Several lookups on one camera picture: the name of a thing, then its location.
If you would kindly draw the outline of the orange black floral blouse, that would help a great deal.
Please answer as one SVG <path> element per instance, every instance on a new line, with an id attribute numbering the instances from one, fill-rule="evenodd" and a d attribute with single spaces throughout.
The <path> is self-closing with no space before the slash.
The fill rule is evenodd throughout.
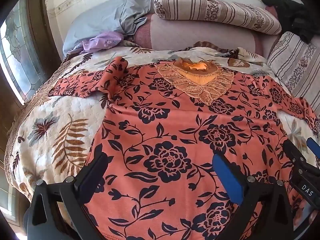
<path id="1" fill-rule="evenodd" d="M 106 97 L 106 113 L 88 159 L 108 156 L 104 179 L 86 209 L 107 239 L 217 239 L 235 213 L 213 166 L 224 155 L 263 183 L 288 183 L 279 112 L 319 121 L 303 98 L 274 79 L 228 70 L 212 61 L 163 61 L 63 78 L 50 95 Z"/>

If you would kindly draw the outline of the cream leaf-pattern blanket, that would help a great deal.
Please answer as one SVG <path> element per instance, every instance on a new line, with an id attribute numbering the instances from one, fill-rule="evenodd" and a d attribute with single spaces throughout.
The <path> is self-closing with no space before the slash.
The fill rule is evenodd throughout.
<path id="1" fill-rule="evenodd" d="M 59 80 L 74 74 L 104 70 L 117 57 L 124 58 L 129 67 L 163 61 L 178 65 L 212 61 L 228 70 L 273 79 L 263 59 L 252 64 L 250 61 L 220 57 L 218 53 L 217 49 L 199 46 L 186 51 L 116 47 L 79 55 L 64 63 L 37 91 L 11 129 L 5 154 L 10 184 L 31 198 L 37 180 L 61 182 L 67 176 L 78 174 L 90 161 L 88 155 L 92 142 L 106 113 L 106 97 L 102 92 L 94 92 L 86 98 L 50 95 Z M 281 83 L 278 84 L 289 94 Z M 304 120 L 284 112 L 279 112 L 278 116 L 287 139 L 293 139 L 294 131 L 318 139 L 319 132 L 313 133 Z"/>

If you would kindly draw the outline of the striped floral pillow right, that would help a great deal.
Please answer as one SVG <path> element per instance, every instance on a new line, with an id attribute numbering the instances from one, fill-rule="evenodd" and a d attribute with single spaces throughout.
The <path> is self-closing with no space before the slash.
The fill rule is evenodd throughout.
<path id="1" fill-rule="evenodd" d="M 319 36 L 310 43 L 285 32 L 272 49 L 267 65 L 295 97 L 303 97 L 319 115 Z"/>

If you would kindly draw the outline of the black garment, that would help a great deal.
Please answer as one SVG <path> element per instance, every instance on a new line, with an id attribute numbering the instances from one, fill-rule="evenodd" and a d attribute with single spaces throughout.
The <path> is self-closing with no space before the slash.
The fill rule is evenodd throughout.
<path id="1" fill-rule="evenodd" d="M 307 44 L 311 42 L 315 35 L 319 35 L 319 26 L 304 4 L 293 0 L 261 1 L 276 13 L 282 33 L 294 33 Z"/>

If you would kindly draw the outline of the stained glass window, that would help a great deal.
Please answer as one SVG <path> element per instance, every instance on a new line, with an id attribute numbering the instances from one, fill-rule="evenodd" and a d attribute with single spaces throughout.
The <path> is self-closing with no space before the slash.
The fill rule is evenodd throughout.
<path id="1" fill-rule="evenodd" d="M 26 0 L 19 0 L 1 25 L 1 69 L 22 105 L 47 79 L 31 40 Z"/>

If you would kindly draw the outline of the lilac floral garment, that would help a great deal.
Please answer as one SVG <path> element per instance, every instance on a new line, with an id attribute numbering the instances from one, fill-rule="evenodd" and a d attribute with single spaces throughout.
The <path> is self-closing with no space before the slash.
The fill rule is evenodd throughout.
<path id="1" fill-rule="evenodd" d="M 67 54 L 96 53 L 100 50 L 108 50 L 120 44 L 123 39 L 124 35 L 121 33 L 115 31 L 103 32 L 96 37 L 79 42 L 72 49 L 69 49 Z"/>

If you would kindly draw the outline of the light blue pillow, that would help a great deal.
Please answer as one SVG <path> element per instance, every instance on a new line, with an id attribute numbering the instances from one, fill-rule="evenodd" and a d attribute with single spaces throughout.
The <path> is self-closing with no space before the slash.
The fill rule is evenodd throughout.
<path id="1" fill-rule="evenodd" d="M 121 0 L 109 0 L 81 13 L 71 24 L 63 43 L 63 54 L 66 55 L 79 42 L 95 37 L 105 31 L 122 33 L 119 24 Z"/>

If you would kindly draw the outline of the striped floral rolled quilt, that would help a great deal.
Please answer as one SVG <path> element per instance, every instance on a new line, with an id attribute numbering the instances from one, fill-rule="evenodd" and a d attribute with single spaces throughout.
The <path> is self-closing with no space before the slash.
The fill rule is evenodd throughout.
<path id="1" fill-rule="evenodd" d="M 223 0 L 154 0 L 154 11 L 163 20 L 224 23 L 267 35 L 282 31 L 278 19 L 266 9 Z"/>

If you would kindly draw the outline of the grey garment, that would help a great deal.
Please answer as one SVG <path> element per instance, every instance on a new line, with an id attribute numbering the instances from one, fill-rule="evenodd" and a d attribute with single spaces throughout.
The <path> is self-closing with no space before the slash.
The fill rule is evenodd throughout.
<path id="1" fill-rule="evenodd" d="M 126 36 L 135 35 L 138 28 L 147 21 L 147 14 L 151 11 L 152 0 L 121 0 L 119 24 Z"/>

